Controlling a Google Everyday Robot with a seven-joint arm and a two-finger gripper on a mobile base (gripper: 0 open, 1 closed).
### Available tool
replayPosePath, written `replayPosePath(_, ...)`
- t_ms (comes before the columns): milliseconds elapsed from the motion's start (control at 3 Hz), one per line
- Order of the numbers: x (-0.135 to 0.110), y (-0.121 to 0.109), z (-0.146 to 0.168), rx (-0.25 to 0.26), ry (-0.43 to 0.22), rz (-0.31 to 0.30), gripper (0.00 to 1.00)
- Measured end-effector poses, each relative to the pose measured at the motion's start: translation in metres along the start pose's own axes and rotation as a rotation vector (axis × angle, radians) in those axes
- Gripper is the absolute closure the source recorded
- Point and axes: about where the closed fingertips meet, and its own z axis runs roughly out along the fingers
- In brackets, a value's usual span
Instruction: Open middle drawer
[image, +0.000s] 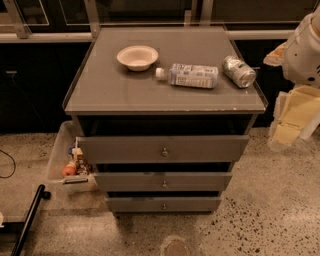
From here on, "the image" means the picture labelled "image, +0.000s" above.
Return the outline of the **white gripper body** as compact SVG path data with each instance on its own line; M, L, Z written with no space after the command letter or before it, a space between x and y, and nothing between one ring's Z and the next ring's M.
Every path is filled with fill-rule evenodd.
M280 92L270 125L268 146L280 152L297 139L307 140L320 125L320 88L295 85L288 93Z

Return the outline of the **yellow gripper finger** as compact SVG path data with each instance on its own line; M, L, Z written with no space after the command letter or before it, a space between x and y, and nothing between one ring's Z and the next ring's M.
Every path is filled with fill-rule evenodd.
M268 53L263 59L263 63L273 67L281 66L286 45L287 43L284 42Z

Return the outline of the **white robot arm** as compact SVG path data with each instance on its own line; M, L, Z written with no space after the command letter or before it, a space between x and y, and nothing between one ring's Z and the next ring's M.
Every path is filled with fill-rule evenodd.
M298 139L308 139L319 125L320 113L320 7L307 15L287 41L263 60L281 66L283 76L294 87L279 92L268 146L279 152Z

